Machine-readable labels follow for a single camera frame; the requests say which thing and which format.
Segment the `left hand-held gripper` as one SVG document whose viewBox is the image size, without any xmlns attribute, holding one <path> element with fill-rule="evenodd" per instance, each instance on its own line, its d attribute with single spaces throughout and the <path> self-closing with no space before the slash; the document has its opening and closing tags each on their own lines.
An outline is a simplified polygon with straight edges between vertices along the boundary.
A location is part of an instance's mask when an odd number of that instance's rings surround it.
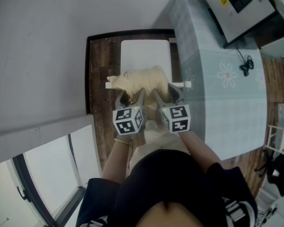
<svg viewBox="0 0 284 227">
<path fill-rule="evenodd" d="M 144 123 L 143 107 L 145 101 L 145 89 L 138 91 L 132 105 L 127 106 L 127 93 L 122 90 L 115 100 L 113 111 L 113 124 L 119 135 L 129 135 L 141 131 Z"/>
</svg>

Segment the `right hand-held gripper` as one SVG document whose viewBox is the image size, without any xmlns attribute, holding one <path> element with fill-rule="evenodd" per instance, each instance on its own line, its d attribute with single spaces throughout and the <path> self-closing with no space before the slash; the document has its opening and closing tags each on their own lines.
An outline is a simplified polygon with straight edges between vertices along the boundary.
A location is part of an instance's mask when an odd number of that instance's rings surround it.
<svg viewBox="0 0 284 227">
<path fill-rule="evenodd" d="M 166 102 L 156 89 L 152 91 L 160 108 L 163 124 L 170 133 L 189 131 L 191 115 L 183 91 L 171 83 L 168 83 L 168 91 L 170 95 L 168 106 L 170 107 L 166 107 Z"/>
</svg>

